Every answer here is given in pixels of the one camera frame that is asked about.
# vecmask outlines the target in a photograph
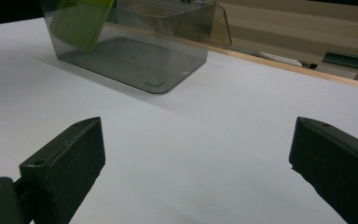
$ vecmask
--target green object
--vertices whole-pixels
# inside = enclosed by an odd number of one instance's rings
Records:
[[[50,31],[62,42],[92,51],[114,3],[115,0],[61,0]]]

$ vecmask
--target white table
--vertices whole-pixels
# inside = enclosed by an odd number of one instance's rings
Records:
[[[71,223],[344,223],[288,161],[298,116],[358,137],[358,88],[210,52],[163,95],[55,58],[42,19],[0,25],[0,176],[100,116],[107,162]]]

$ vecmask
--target wooden surface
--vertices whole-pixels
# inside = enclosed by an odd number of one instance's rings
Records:
[[[249,61],[249,62],[253,62],[253,63],[261,63],[261,64],[268,65],[271,67],[296,72],[296,73],[299,73],[300,75],[318,77],[318,78],[322,78],[325,80],[335,81],[338,83],[343,83],[343,84],[348,84],[348,85],[358,87],[357,80],[348,79],[345,77],[338,77],[338,76],[334,76],[334,75],[329,75],[326,73],[310,70],[307,68],[292,66],[292,65],[286,64],[286,63],[274,62],[274,61],[271,61],[268,59],[258,58],[258,57],[252,56],[252,55],[247,55],[247,54],[239,53],[239,52],[228,50],[228,49],[220,49],[220,48],[216,48],[216,47],[210,47],[210,50],[214,51],[214,52],[221,53],[221,54],[225,54],[225,55],[228,55],[231,57],[243,59],[245,61]]]

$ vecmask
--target clear plastic box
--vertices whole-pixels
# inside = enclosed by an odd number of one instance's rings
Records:
[[[58,59],[151,93],[206,62],[215,2],[40,0]]]

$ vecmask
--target transparent plastic container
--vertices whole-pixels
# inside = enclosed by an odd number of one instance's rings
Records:
[[[206,62],[215,2],[40,0],[58,59],[151,93]]]

